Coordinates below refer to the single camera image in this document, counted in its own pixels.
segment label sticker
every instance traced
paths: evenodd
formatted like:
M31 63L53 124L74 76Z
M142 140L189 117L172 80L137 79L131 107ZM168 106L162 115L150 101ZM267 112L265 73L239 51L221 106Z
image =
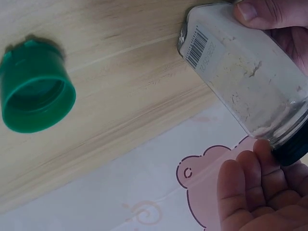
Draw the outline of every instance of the label sticker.
M210 74L217 67L225 47L200 23L195 25L185 60L203 81L210 80Z

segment green bottle cap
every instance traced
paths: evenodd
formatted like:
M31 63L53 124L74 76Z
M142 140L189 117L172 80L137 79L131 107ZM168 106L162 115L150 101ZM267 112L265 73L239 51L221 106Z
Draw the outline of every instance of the green bottle cap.
M11 130L31 133L59 122L76 99L61 52L30 40L7 52L0 66L2 118Z

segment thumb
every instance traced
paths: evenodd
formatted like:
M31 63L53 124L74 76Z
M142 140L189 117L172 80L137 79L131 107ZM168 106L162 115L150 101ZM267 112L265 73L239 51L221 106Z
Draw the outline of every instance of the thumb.
M244 0L235 6L234 16L261 30L308 26L308 0Z

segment barcode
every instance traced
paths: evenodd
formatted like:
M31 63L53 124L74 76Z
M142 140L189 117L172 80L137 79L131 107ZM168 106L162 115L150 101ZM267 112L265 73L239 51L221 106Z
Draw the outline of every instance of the barcode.
M202 53L205 49L208 38L198 28L196 28L192 38L193 39L188 49L188 55L186 56L186 60L191 64L194 69L196 69L202 56Z

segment pink cartoon bear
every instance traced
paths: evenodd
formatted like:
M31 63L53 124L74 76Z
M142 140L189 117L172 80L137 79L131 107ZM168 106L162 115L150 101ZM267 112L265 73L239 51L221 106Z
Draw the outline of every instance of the pink cartoon bear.
M252 150L255 141L246 137L233 150L222 145L212 146L203 155L188 156L178 165L178 182L187 189L189 209L204 230L220 229L216 185L221 164L244 150Z

